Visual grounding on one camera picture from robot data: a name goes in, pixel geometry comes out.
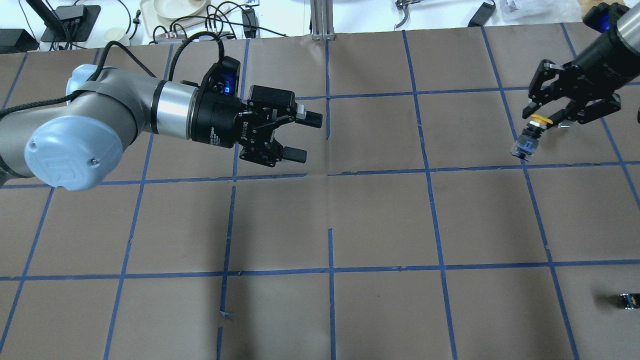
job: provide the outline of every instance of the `robotic arm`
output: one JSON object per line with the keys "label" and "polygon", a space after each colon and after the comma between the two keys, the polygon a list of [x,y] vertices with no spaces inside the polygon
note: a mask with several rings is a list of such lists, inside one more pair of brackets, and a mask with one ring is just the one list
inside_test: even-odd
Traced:
{"label": "robotic arm", "polygon": [[307,152],[281,145],[275,130],[291,122],[320,128],[322,115],[288,90],[254,85],[241,101],[239,73],[240,62],[224,55],[200,85],[81,65],[69,79],[74,95],[66,106],[0,111],[0,186],[37,176],[72,191],[93,188],[142,131],[226,148],[238,143],[242,160],[269,167],[306,162]]}
{"label": "robotic arm", "polygon": [[[629,9],[618,3],[602,3],[593,7],[583,21],[602,34],[569,63],[559,66],[550,60],[540,62],[529,85],[531,103],[522,111],[523,119],[533,119],[515,142],[513,156],[529,161],[538,139],[551,127],[587,124],[620,110],[620,96],[615,91],[640,76],[640,4]],[[549,86],[543,86],[555,78]],[[565,109],[548,119],[535,114],[563,97],[570,100]]]}

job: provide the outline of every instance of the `black stand base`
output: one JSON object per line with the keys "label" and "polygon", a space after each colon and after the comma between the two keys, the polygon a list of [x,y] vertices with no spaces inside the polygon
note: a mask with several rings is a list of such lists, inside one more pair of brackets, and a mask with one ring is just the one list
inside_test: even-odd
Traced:
{"label": "black stand base", "polygon": [[[86,6],[86,18],[80,22],[78,30],[76,33],[71,36],[72,42],[85,42],[89,40],[89,34],[93,30],[93,25],[95,25],[95,21],[98,19],[98,15],[100,14],[100,5],[85,5]],[[41,42],[66,42],[67,39],[62,36],[56,36],[55,33],[47,28],[40,39]]]}

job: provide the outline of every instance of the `table surface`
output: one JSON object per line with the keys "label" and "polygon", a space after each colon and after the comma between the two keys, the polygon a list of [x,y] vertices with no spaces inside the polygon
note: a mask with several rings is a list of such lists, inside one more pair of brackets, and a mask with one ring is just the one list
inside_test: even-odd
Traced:
{"label": "table surface", "polygon": [[[9,182],[2,359],[637,357],[640,311],[616,295],[640,289],[640,83],[619,113],[545,133],[530,163],[509,155],[537,62],[596,36],[553,24],[226,42],[242,97],[291,89],[325,115],[276,134],[307,163],[144,135],[90,191]],[[166,75],[175,46],[131,50]],[[60,96],[99,51],[0,56],[0,99]],[[214,54],[189,46],[175,78],[198,81]],[[119,49],[108,64],[140,72]]]}
{"label": "table surface", "polygon": [[[122,0],[132,15],[140,7],[140,1]],[[635,5],[640,0],[626,0],[629,6]],[[466,27],[471,16],[482,4],[482,0],[423,0],[410,6],[410,17],[402,27],[404,30],[415,29],[440,29]],[[51,0],[54,6],[70,5],[71,0]],[[102,7],[100,16],[89,40],[79,43],[85,47],[102,47],[105,44],[102,36],[104,32],[114,26],[127,27],[128,16],[121,4],[104,0],[81,0],[80,4],[97,4]],[[17,0],[0,1],[0,28],[24,28],[27,27],[24,16],[17,6]],[[35,36],[39,39],[44,32],[44,24],[38,15],[23,1],[25,12],[33,28]],[[379,31],[392,31],[395,24],[403,18],[393,0],[334,0],[333,1],[334,28],[336,33],[368,33]],[[309,0],[263,0],[256,7],[256,14],[260,26],[273,29],[289,36],[302,36],[308,34],[310,20]],[[241,14],[234,11],[229,20],[242,22]],[[514,24],[544,24],[553,22],[578,22],[579,13],[552,12],[543,15],[532,16],[524,19],[505,21],[500,13],[500,8],[487,22],[487,26],[514,25]],[[240,36],[241,26],[235,26],[236,33]],[[188,28],[189,34],[204,29],[204,25]],[[141,31],[131,40],[132,45],[148,44],[151,37],[145,34],[144,25]],[[260,31],[260,37],[276,37],[277,35]],[[48,50],[49,44],[43,46]]]}

